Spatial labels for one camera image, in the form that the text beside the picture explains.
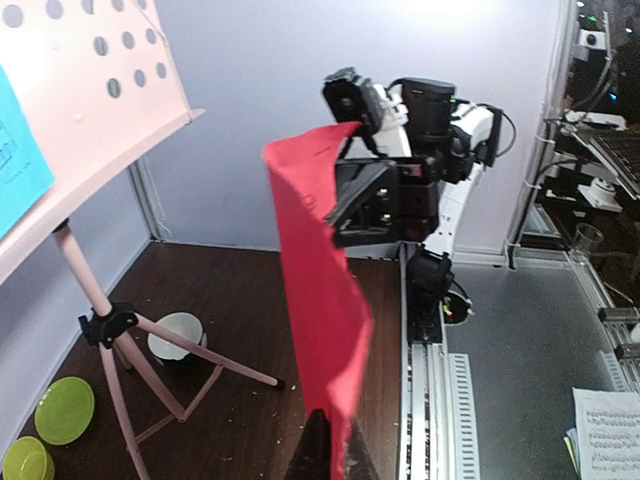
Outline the red sheet music paper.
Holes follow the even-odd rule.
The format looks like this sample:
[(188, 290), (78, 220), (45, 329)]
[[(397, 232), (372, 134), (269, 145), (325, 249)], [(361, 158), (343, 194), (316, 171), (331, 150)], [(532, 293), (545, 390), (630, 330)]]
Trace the red sheet music paper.
[(308, 413), (331, 425), (333, 479), (344, 478), (374, 319), (325, 219), (337, 204), (335, 162), (356, 130), (347, 122), (263, 150), (273, 198), (298, 373)]

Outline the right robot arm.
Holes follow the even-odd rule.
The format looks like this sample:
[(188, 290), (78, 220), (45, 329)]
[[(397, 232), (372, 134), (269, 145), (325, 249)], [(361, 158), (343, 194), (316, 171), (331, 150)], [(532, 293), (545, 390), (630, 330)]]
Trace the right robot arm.
[(474, 184), (494, 166), (502, 109), (459, 99), (453, 84), (404, 77), (389, 86), (345, 68), (325, 78), (339, 123), (359, 122), (335, 164), (337, 204), (327, 216), (337, 247), (414, 243), (407, 316), (431, 336), (453, 283), (455, 236)]

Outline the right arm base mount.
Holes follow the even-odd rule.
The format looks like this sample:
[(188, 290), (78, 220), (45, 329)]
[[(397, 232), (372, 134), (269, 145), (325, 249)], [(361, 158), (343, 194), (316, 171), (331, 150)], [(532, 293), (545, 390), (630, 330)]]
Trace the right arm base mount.
[(443, 342), (443, 326), (458, 325), (473, 315), (466, 290), (455, 280), (447, 253), (437, 255), (419, 246), (408, 261), (407, 340), (410, 344)]

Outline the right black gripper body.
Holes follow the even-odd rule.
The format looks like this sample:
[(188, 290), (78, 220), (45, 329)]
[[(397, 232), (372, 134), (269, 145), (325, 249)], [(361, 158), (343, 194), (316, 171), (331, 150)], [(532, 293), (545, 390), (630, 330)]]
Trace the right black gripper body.
[(440, 164), (436, 158), (352, 158), (336, 164), (394, 164), (395, 217), (388, 228), (332, 228), (335, 247), (421, 242), (437, 229)]

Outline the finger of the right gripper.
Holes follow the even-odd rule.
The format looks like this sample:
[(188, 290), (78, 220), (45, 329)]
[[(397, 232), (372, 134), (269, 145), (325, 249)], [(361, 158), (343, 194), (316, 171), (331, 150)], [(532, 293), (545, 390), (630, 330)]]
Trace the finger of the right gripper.
[(394, 164), (336, 164), (332, 228), (388, 228), (395, 217)]

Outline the blue sheet music paper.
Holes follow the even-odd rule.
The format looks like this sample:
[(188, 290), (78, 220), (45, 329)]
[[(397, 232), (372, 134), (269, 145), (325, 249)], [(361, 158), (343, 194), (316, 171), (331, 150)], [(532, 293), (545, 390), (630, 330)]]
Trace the blue sheet music paper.
[(4, 238), (54, 184), (54, 175), (1, 69), (1, 211)]

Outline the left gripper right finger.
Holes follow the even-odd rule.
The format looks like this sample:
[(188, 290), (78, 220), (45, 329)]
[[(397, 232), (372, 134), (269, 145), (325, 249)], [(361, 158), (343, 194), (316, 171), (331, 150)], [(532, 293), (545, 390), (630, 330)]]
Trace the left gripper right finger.
[(347, 480), (379, 480), (379, 474), (369, 453), (362, 430), (356, 420), (352, 422), (351, 437), (345, 456)]

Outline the pink music stand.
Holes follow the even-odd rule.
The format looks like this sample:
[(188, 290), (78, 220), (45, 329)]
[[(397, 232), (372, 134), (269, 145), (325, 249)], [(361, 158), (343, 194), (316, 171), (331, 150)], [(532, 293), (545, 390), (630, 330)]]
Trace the pink music stand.
[(10, 276), (52, 237), (89, 300), (81, 322), (97, 346), (113, 406), (137, 475), (148, 471), (125, 404), (117, 364), (136, 370), (167, 409), (168, 422), (193, 413), (166, 387), (131, 336), (140, 329), (225, 371), (279, 389), (283, 382), (235, 362), (109, 300), (69, 219), (134, 161), (198, 116), (184, 91), (156, 6), (151, 1), (5, 1), (1, 69), (7, 74), (54, 184), (4, 237), (1, 274)]

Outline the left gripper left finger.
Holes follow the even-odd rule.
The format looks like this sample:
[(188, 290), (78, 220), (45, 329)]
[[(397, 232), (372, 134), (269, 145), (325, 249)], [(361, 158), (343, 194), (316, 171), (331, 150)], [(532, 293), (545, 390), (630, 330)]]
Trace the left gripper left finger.
[(287, 468), (287, 480), (329, 480), (331, 425), (322, 409), (308, 417)]

